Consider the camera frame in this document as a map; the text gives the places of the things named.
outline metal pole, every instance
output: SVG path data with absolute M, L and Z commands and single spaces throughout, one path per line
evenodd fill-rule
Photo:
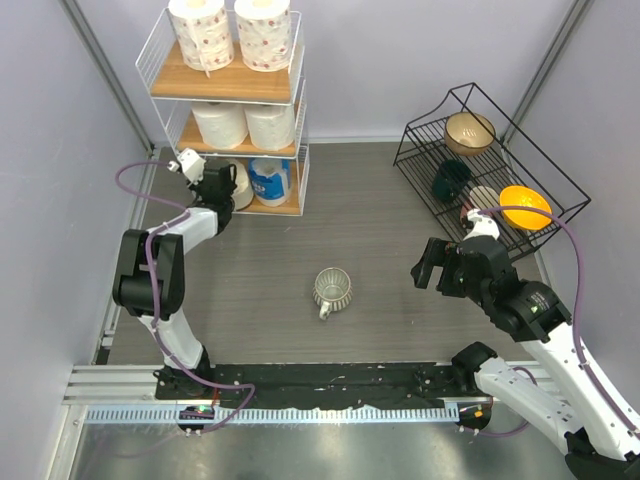
M 521 125 L 522 121 L 527 116 L 527 113 L 529 113 L 531 105 L 560 58 L 560 54 L 564 51 L 564 48 L 575 32 L 576 27 L 580 24 L 580 21 L 584 18 L 585 13 L 593 3 L 593 0 L 574 0 L 573 5 L 571 5 L 569 11 L 564 17 L 564 20 L 562 21 L 562 25 L 560 25 L 556 36 L 547 49 L 542 63 L 538 67 L 538 70 L 522 96 L 515 113 L 511 117 L 516 125 Z M 509 128 L 507 128 L 507 131 L 502 138 L 503 141 L 508 144 L 516 132 L 517 130 L 515 127 L 513 125 L 509 125 Z
M 98 71 L 104 78 L 107 86 L 113 93 L 118 105 L 122 109 L 125 117 L 131 124 L 131 127 L 135 131 L 140 143 L 144 146 L 148 155 L 153 154 L 153 144 L 149 139 L 149 135 L 147 135 L 144 126 L 142 125 L 142 121 L 138 114 L 135 112 L 133 105 L 131 104 L 131 100 L 127 96 L 120 80 L 116 76 L 111 63 L 107 59 L 104 50 L 100 46 L 98 39 L 96 38 L 95 33 L 93 32 L 89 22 L 87 21 L 82 9 L 78 5 L 76 0 L 59 0 L 62 9 L 69 17 L 69 21 L 75 28 L 78 33 L 80 40 L 84 44 L 85 48 L 89 52 L 89 55 L 93 59 L 96 67 L 98 67 Z

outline cable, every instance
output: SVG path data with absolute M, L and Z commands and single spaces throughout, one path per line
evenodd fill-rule
M 518 372 L 524 372 L 531 379 L 531 382 L 534 385 L 538 385 L 538 382 L 536 382 L 536 377 L 534 377 L 533 373 L 531 373 L 526 368 L 524 368 L 524 367 L 513 367 L 512 370 L 515 370 L 515 371 L 518 371 Z M 493 397 L 491 397 L 491 407 L 493 407 Z M 520 426 L 514 428 L 513 430 L 511 430 L 509 432 L 503 432 L 503 433 L 485 432 L 485 431 L 482 431 L 482 430 L 473 429 L 473 428 L 469 428 L 469 427 L 460 427 L 460 428 L 461 428 L 461 431 L 464 430 L 466 432 L 473 433 L 474 435 L 480 435 L 481 437 L 507 438 L 507 437 L 513 437 L 514 435 L 517 435 L 517 434 L 525 431 L 528 426 L 529 426 L 529 422 L 527 422 L 525 420 Z
M 611 395 L 609 395 L 609 392 L 607 392 L 607 389 L 602 385 L 602 383 L 598 379 L 598 376 L 595 374 L 595 372 L 589 365 L 589 361 L 587 360 L 587 357 L 585 356 L 584 351 L 582 350 L 582 338 L 580 336 L 580 328 L 582 326 L 582 303 L 583 303 L 582 300 L 584 297 L 584 255 L 582 253 L 582 249 L 578 244 L 578 239 L 576 237 L 576 234 L 559 217 L 555 216 L 552 213 L 545 212 L 544 210 L 540 210 L 538 208 L 524 207 L 520 205 L 509 205 L 509 206 L 487 208 L 485 210 L 480 210 L 479 213 L 487 215 L 494 212 L 501 212 L 503 210 L 524 210 L 527 212 L 539 213 L 540 215 L 550 218 L 555 223 L 557 223 L 569 236 L 569 239 L 573 244 L 573 249 L 576 252 L 576 260 L 578 264 L 578 282 L 577 282 L 578 286 L 576 289 L 576 301 L 573 307 L 573 329 L 572 329 L 573 346 L 574 346 L 576 355 L 578 356 L 578 360 L 580 360 L 580 365 L 582 366 L 585 373 L 587 374 L 587 377 L 589 377 L 589 380 L 591 380 L 591 383 L 593 384 L 595 389 L 598 391 L 598 393 L 602 396 L 604 401 L 615 412 L 615 414 L 620 419 L 620 421 L 624 423 L 625 427 L 627 427 L 627 429 L 630 432 L 633 432 L 636 438 L 640 439 L 640 431 L 638 430 L 638 427 L 634 425 L 634 423 L 627 417 L 624 411 L 622 411 L 622 409 L 616 404 L 615 400 L 611 397 Z
M 174 207 L 182 211 L 182 214 L 179 215 L 178 217 L 174 218 L 170 222 L 167 222 L 161 225 L 160 227 L 154 229 L 153 231 L 151 231 L 147 237 L 147 240 L 145 241 L 145 245 L 144 245 L 145 256 L 147 260 L 147 265 L 149 267 L 149 277 L 151 279 L 151 291 L 153 294 L 153 320 L 151 321 L 151 334 L 154 340 L 156 341 L 156 343 L 158 344 L 158 347 L 160 347 L 160 350 L 162 351 L 162 353 L 164 353 L 169 359 L 171 359 L 180 368 L 180 370 L 182 370 L 184 374 L 187 375 L 192 380 L 200 383 L 201 385 L 211 387 L 211 388 L 217 388 L 220 390 L 247 390 L 247 389 L 249 390 L 249 394 L 240 403 L 240 405 L 233 410 L 233 412 L 231 412 L 226 418 L 224 418 L 220 422 L 210 425 L 206 428 L 203 428 L 201 433 L 213 432 L 214 430 L 218 430 L 219 428 L 229 423 L 236 415 L 238 415 L 238 413 L 240 413 L 240 410 L 242 410 L 247 406 L 247 404 L 251 401 L 251 399 L 253 398 L 253 395 L 255 394 L 256 387 L 252 383 L 245 383 L 240 385 L 225 385 L 221 383 L 210 382 L 209 380 L 200 378 L 196 374 L 194 374 L 191 370 L 189 370 L 189 368 L 186 365 L 184 365 L 180 361 L 180 359 L 178 359 L 173 354 L 173 352 L 171 352 L 171 350 L 169 350 L 169 348 L 166 346 L 166 344 L 162 340 L 160 332 L 158 331 L 158 323 L 160 321 L 160 288 L 158 286 L 158 276 L 156 273 L 155 263 L 153 261 L 153 252 L 152 252 L 153 239 L 156 236 L 158 236 L 160 233 L 188 219 L 191 216 L 191 213 L 189 212 L 188 209 L 186 209 L 184 206 L 180 205 L 179 203 L 139 192 L 137 190 L 127 187 L 120 181 L 120 176 L 127 170 L 130 170 L 131 168 L 134 168 L 134 167 L 140 167 L 140 166 L 146 166 L 146 165 L 157 166 L 157 165 L 168 165 L 168 164 L 164 162 L 148 161 L 148 162 L 138 162 L 138 163 L 132 163 L 131 165 L 126 165 L 116 172 L 115 180 L 118 187 L 120 187 L 122 190 L 124 190 L 127 193 L 135 195 L 136 197 L 162 203 L 164 205 L 168 205 L 170 207 Z

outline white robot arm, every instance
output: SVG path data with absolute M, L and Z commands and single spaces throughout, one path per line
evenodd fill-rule
M 579 479 L 640 478 L 640 432 L 630 431 L 594 386 L 573 343 L 571 316 L 551 288 L 518 278 L 491 217 L 470 211 L 471 233 L 459 244 L 431 238 L 411 270 L 426 288 L 434 266 L 443 267 L 436 289 L 469 298 L 500 330 L 535 358 L 567 403 L 514 372 L 496 352 L 476 342 L 452 359 L 461 384 L 504 401 L 566 455 Z M 583 352 L 600 383 L 634 425 L 640 417 L 609 381 L 587 348 Z
M 166 351 L 172 354 L 168 356 L 163 349 L 165 366 L 156 376 L 163 386 L 171 383 L 178 396 L 198 396 L 207 388 L 187 378 L 176 363 L 180 362 L 200 378 L 211 380 L 207 351 L 193 335 L 182 310 L 184 255 L 221 233 L 231 220 L 236 171 L 233 164 L 224 161 L 205 162 L 190 149 L 171 162 L 169 170 L 179 171 L 186 177 L 195 193 L 196 207 L 186 209 L 181 215 L 184 220 L 168 222 L 173 226 L 153 237 L 153 260 L 160 290 L 160 320 L 155 329 Z M 156 228 L 124 233 L 113 285 L 114 301 L 137 317 L 152 334 L 156 331 L 153 295 L 144 247 L 150 232 Z

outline black wire rack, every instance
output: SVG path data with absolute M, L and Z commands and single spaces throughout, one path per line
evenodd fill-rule
M 492 122 L 496 132 L 510 128 L 516 133 L 509 144 L 496 133 L 494 142 L 484 153 L 471 157 L 458 155 L 444 141 L 447 118 L 457 112 L 481 114 Z M 521 162 L 514 152 L 524 161 Z M 466 167 L 462 167 L 464 175 L 460 172 L 451 175 L 451 198 L 443 199 L 442 194 L 436 194 L 435 182 L 436 177 L 441 177 L 439 169 L 447 161 L 461 162 Z M 490 206 L 495 201 L 486 197 L 486 189 L 475 187 L 489 187 L 499 194 L 510 185 L 527 186 L 545 197 L 552 212 L 565 222 L 591 201 L 584 190 L 476 83 L 450 89 L 436 108 L 409 122 L 393 164 L 407 178 L 450 239 L 456 242 L 469 232 L 464 221 L 466 210 L 482 206 L 477 205 L 478 202 Z M 472 189 L 475 189 L 475 197 L 471 194 Z M 513 260 L 535 252 L 560 229 L 551 223 L 542 230 L 528 231 L 511 227 L 499 213 L 494 219 L 500 228 L 500 241 Z

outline wood grain floor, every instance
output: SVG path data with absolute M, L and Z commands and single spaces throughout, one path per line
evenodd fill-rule
M 446 361 L 477 340 L 509 360 L 529 358 L 470 301 L 413 287 L 409 270 L 427 239 L 445 234 L 392 167 L 396 148 L 312 145 L 304 216 L 236 215 L 187 255 L 184 310 L 214 363 Z M 166 171 L 153 193 L 190 201 L 181 177 Z M 175 214 L 150 204 L 145 225 Z M 349 273 L 354 298 L 324 323 L 311 291 L 330 266 Z M 539 279 L 533 256 L 517 267 Z M 109 362 L 161 361 L 147 330 L 123 312 Z

